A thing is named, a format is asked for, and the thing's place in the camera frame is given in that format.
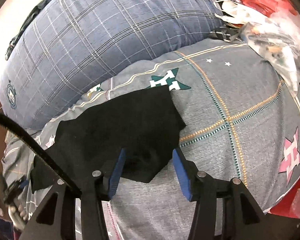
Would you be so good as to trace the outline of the black pants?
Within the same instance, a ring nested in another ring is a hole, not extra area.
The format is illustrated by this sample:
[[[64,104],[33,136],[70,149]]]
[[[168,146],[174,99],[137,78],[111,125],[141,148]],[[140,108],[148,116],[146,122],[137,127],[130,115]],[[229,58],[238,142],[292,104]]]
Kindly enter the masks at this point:
[[[170,161],[185,127],[167,86],[136,90],[61,121],[46,153],[74,181],[109,174],[122,151],[122,178],[149,183]]]

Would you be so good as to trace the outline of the red object at bedside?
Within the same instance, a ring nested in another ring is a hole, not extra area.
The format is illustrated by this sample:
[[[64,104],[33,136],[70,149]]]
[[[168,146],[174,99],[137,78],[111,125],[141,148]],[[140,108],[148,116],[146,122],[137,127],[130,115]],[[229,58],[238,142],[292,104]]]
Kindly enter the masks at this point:
[[[297,218],[297,216],[291,211],[291,206],[298,189],[300,189],[300,178],[292,189],[279,201],[278,204],[272,207],[268,213],[288,218]]]

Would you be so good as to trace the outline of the blue plaid pillow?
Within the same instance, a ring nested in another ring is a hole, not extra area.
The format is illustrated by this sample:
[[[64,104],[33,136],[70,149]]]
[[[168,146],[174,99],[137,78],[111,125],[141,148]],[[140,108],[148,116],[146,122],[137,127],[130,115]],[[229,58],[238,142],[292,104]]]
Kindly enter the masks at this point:
[[[2,111],[40,130],[134,62],[205,39],[219,15],[212,0],[52,0],[8,58]]]

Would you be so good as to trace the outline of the clear plastic bags pile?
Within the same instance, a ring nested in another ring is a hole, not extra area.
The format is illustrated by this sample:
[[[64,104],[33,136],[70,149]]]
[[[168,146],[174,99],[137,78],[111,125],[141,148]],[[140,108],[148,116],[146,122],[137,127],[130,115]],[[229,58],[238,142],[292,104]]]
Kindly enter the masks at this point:
[[[214,5],[224,13],[220,19],[226,25],[213,36],[226,42],[244,41],[274,67],[296,97],[300,88],[300,15],[281,11],[267,17],[239,0],[218,0]]]

